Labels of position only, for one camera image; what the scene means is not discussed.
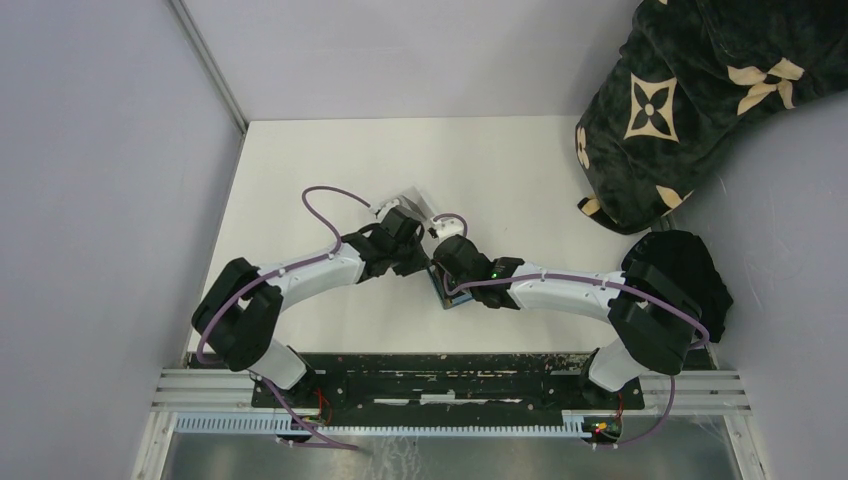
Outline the blue leather card holder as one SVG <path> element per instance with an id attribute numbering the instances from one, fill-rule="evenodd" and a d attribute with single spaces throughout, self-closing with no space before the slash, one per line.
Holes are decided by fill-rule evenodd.
<path id="1" fill-rule="evenodd" d="M 428 275 L 435 290 L 436 296 L 445 310 L 449 310 L 473 300 L 473 297 L 465 291 L 451 294 L 453 282 L 449 275 L 438 265 L 431 265 Z"/>

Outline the clear plastic card box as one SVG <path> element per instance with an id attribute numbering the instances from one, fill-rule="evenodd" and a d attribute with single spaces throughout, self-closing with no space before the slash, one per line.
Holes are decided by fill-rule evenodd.
<path id="1" fill-rule="evenodd" d="M 439 213 L 430 196 L 415 185 L 397 191 L 383 201 L 394 197 L 401 197 L 404 201 L 404 205 L 401 207 L 408 211 L 407 215 L 417 218 L 423 224 L 427 224 Z"/>

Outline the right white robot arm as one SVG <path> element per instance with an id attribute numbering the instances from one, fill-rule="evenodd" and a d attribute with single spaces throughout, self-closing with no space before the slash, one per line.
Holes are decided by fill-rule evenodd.
<path id="1" fill-rule="evenodd" d="M 490 259 L 463 236 L 439 243 L 432 261 L 449 293 L 467 293 L 488 308 L 560 311 L 610 325 L 616 339 L 590 356 L 577 382 L 591 408 L 606 406 L 644 373 L 677 375 L 687 353 L 710 339 L 700 306 L 645 262 L 609 273 L 548 269 L 521 258 Z"/>

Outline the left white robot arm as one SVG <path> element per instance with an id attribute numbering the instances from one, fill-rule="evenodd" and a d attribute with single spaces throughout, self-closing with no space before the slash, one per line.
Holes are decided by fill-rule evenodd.
<path id="1" fill-rule="evenodd" d="M 242 257 L 228 262 L 192 315 L 198 346 L 210 346 L 233 372 L 248 370 L 271 381 L 287 404 L 307 404 L 315 391 L 314 370 L 275 340 L 280 314 L 325 291 L 387 272 L 408 276 L 426 269 L 424 222 L 421 214 L 392 206 L 377 222 L 342 236 L 336 251 L 265 268 Z"/>

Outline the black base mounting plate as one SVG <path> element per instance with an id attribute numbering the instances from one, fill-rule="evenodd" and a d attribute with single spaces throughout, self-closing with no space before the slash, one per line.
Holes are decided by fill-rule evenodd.
<path id="1" fill-rule="evenodd" d="M 560 426 L 565 411 L 642 410 L 641 385 L 590 384 L 586 353 L 305 353 L 313 369 L 286 393 L 332 427 Z"/>

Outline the black cloth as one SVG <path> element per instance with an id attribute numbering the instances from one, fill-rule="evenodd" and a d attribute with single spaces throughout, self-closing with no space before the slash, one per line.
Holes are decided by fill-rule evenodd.
<path id="1" fill-rule="evenodd" d="M 656 267 L 697 303 L 711 343 L 722 339 L 733 298 L 699 236 L 682 230 L 649 232 L 627 252 L 621 268 L 637 261 Z"/>

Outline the black floral patterned blanket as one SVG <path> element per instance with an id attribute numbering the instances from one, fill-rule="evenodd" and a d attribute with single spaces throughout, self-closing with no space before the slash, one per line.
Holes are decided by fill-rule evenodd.
<path id="1" fill-rule="evenodd" d="M 731 138 L 847 88 L 843 1 L 644 1 L 575 128 L 591 193 L 622 235 L 680 206 Z"/>

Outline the aluminium rail frame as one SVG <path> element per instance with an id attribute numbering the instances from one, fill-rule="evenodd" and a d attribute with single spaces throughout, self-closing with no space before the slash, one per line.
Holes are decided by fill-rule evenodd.
<path id="1" fill-rule="evenodd" d="M 646 374 L 620 393 L 585 393 L 574 372 L 517 370 L 350 370 L 323 372 L 316 385 L 291 406 L 298 413 L 340 415 L 385 407 L 509 405 L 527 412 L 633 415 L 749 415 L 752 408 L 733 371 L 685 371 L 669 380 Z M 152 410 L 251 412 L 278 408 L 269 387 L 244 373 L 166 369 Z"/>

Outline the aluminium corner post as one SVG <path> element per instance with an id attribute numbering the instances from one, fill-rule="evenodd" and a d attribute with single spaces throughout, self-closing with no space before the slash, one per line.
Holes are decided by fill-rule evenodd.
<path id="1" fill-rule="evenodd" d="M 166 0 L 184 38 L 190 45 L 202 70 L 207 76 L 212 89 L 225 108 L 231 122 L 244 137 L 247 134 L 249 121 L 239 105 L 223 71 L 216 61 L 212 50 L 195 21 L 190 8 L 184 0 Z"/>

